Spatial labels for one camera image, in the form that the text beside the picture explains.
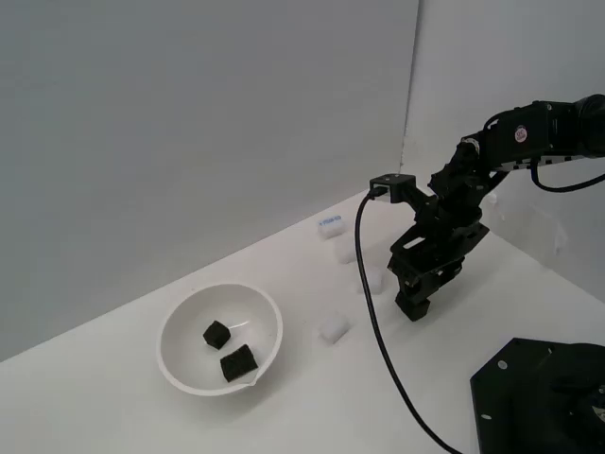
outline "black foam cube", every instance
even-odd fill
[[[249,346],[245,343],[230,355],[220,360],[220,368],[227,381],[234,381],[236,378],[258,369],[254,360],[254,355]]]
[[[206,343],[212,347],[215,347],[216,350],[220,350],[230,338],[231,333],[229,332],[229,328],[223,323],[217,321],[213,321],[204,333]]]

